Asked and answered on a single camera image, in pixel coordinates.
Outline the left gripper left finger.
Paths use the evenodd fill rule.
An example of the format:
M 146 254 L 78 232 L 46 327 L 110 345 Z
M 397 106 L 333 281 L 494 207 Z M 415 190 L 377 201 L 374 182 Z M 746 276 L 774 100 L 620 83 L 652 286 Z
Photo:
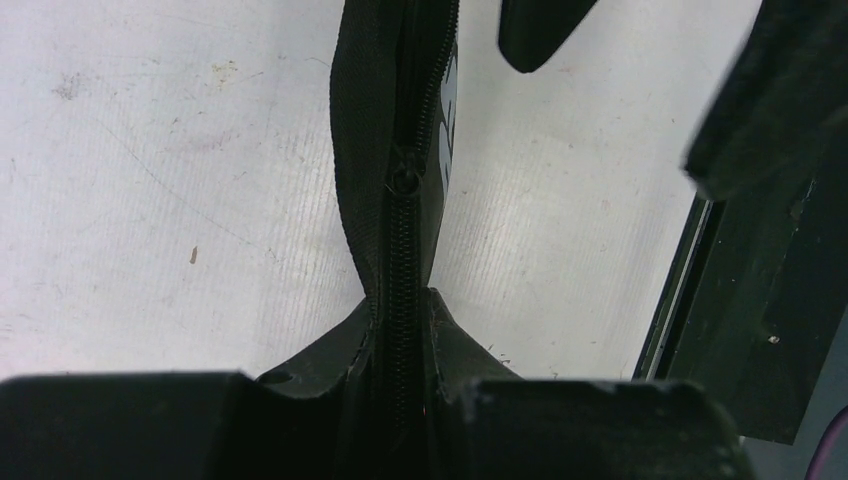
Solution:
M 329 395 L 344 384 L 369 325 L 369 306 L 362 300 L 341 323 L 256 381 L 295 400 Z

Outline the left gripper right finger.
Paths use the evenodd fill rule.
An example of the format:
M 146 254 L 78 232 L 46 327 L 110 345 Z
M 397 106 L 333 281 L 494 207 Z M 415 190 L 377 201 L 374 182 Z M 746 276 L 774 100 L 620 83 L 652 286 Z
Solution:
M 492 395 L 524 384 L 459 323 L 443 295 L 423 291 L 424 392 L 428 405 L 487 401 Z

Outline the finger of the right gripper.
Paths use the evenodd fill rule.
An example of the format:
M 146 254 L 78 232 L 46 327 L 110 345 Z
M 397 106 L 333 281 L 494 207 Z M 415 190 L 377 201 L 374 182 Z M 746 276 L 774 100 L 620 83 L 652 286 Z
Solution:
M 503 0 L 498 48 L 519 73 L 543 66 L 580 25 L 596 0 Z
M 846 130 L 846 2 L 764 1 L 684 170 L 700 197 L 726 200 Z

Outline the black Crossway racket bag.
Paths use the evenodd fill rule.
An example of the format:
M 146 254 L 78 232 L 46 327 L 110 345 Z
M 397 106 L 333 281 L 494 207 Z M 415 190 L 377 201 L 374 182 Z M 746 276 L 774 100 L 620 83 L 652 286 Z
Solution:
M 421 297 L 450 178 L 455 1 L 348 1 L 330 125 L 345 236 L 378 332 L 377 388 L 423 386 Z

